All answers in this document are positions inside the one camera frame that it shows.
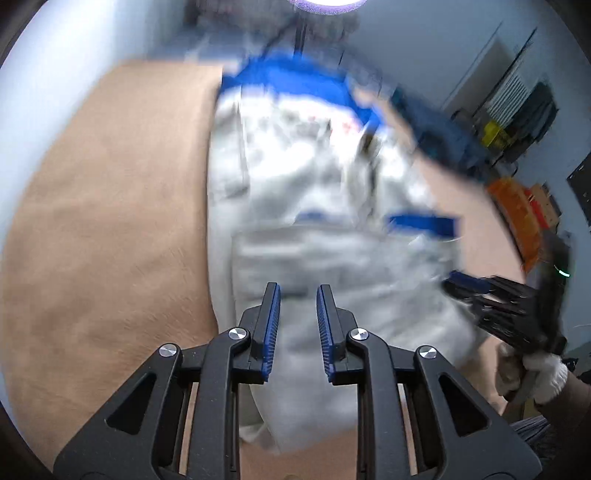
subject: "ceiling light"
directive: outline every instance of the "ceiling light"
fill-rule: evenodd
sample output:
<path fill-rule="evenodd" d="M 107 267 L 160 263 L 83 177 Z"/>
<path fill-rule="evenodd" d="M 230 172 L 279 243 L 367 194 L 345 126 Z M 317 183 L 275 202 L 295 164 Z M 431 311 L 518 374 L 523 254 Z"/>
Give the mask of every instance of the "ceiling light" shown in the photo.
<path fill-rule="evenodd" d="M 361 7 L 366 0 L 290 0 L 297 8 L 313 14 L 339 15 Z"/>

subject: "tan fabric surface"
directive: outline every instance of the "tan fabric surface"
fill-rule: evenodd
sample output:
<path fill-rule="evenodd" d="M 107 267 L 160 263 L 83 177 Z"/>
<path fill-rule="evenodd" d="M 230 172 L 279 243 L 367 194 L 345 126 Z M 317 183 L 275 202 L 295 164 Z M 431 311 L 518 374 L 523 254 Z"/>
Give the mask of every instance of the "tan fabric surface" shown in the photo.
<path fill-rule="evenodd" d="M 4 249 L 0 352 L 18 426 L 46 465 L 159 345 L 217 333 L 206 159 L 220 75 L 116 69 L 24 196 Z"/>

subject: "white glove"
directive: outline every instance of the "white glove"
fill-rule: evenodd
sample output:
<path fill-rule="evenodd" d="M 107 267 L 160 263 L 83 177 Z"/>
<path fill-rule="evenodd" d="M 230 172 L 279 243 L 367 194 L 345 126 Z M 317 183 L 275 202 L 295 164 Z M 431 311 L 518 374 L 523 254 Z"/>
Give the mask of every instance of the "white glove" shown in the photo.
<path fill-rule="evenodd" d="M 566 385 L 569 369 L 558 355 L 538 352 L 520 358 L 515 350 L 501 343 L 497 347 L 499 365 L 496 370 L 495 386 L 499 395 L 505 396 L 519 389 L 524 370 L 539 372 L 530 394 L 538 405 L 548 403 L 557 397 Z"/>

